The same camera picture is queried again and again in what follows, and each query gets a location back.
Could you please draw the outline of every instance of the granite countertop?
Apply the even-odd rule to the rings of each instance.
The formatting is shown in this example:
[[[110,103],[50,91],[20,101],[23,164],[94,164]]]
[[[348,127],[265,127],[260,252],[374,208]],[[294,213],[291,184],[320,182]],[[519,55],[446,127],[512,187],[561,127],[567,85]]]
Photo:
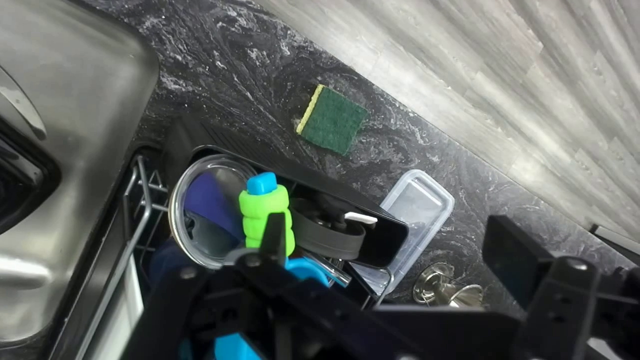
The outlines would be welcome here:
[[[172,122],[203,122],[209,131],[248,135],[376,202],[405,169],[419,168],[435,177],[455,198],[453,212],[391,300],[407,302],[415,275],[444,259],[455,266],[460,284],[477,281],[486,287],[487,307],[519,313],[479,257],[490,213],[510,215],[552,254],[582,256],[601,270],[630,266],[544,200],[252,2],[86,2],[134,26],[159,55],[159,85],[139,127],[139,142],[162,144]],[[370,111],[348,157],[314,148],[294,133],[294,118],[317,81]]]

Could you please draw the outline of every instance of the blue plastic object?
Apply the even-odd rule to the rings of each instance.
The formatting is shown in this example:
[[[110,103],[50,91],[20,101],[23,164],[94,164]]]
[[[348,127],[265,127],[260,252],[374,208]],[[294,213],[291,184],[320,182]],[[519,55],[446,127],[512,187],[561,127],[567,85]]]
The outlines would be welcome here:
[[[164,244],[151,254],[151,259],[148,263],[148,285],[155,287],[167,271],[190,263],[192,259],[186,257],[186,254],[174,239],[164,239]]]
[[[291,257],[284,263],[284,267],[291,271],[297,279],[314,277],[326,287],[330,285],[330,277],[326,275],[326,271],[307,257]]]
[[[242,215],[240,212],[232,212],[223,189],[220,187],[217,180],[212,174],[199,174],[192,180],[183,193],[183,209],[194,212],[207,221],[223,228],[229,235],[237,241],[243,239],[242,233]]]
[[[215,338],[215,360],[260,360],[260,356],[245,344],[242,334],[227,334]]]
[[[260,196],[270,193],[278,187],[278,180],[273,172],[262,172],[245,180],[245,191]]]

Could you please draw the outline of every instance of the dish rack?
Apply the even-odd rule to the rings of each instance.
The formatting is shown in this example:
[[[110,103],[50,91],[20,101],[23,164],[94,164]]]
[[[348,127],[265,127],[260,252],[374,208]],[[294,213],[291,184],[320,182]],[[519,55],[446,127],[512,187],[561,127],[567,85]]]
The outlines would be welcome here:
[[[148,259],[159,239],[167,238],[167,225],[162,228],[167,213],[165,200],[167,187],[157,168],[144,154],[134,156],[118,209],[126,241],[76,357],[83,357],[83,354],[90,354],[90,357],[119,357],[126,347],[144,309]]]

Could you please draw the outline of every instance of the clear plastic container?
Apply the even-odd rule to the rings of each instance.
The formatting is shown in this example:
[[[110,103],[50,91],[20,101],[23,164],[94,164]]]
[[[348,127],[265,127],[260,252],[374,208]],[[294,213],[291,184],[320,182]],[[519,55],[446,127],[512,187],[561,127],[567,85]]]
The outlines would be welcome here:
[[[186,213],[183,213],[186,191],[192,186],[192,182],[203,172],[207,172],[222,186],[222,191],[227,203],[233,205],[229,212],[236,212],[240,218],[240,208],[236,208],[237,193],[243,189],[245,180],[256,174],[256,169],[240,159],[233,159],[232,156],[212,154],[190,164],[180,176],[170,196],[167,224],[174,239],[190,259],[194,259],[199,266],[217,270],[222,267],[223,256],[229,249],[233,249],[237,244],[232,244],[232,241],[214,244],[215,241],[214,238],[190,235],[186,225]]]
[[[453,196],[422,169],[405,172],[379,208],[407,225],[407,235],[386,267],[353,266],[368,285],[383,298],[422,256],[453,209]]]

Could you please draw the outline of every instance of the sink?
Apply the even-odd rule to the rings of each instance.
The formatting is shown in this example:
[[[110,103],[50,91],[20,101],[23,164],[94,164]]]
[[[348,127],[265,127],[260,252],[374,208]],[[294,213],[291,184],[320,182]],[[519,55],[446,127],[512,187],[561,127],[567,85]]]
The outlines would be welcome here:
[[[32,213],[57,184],[57,164],[0,115],[0,233]]]
[[[0,131],[20,133],[55,168],[41,182],[50,193],[0,233],[0,346],[9,346],[51,323],[126,164],[157,61],[136,33],[80,4],[2,0],[0,65],[37,110],[46,135],[2,96]]]

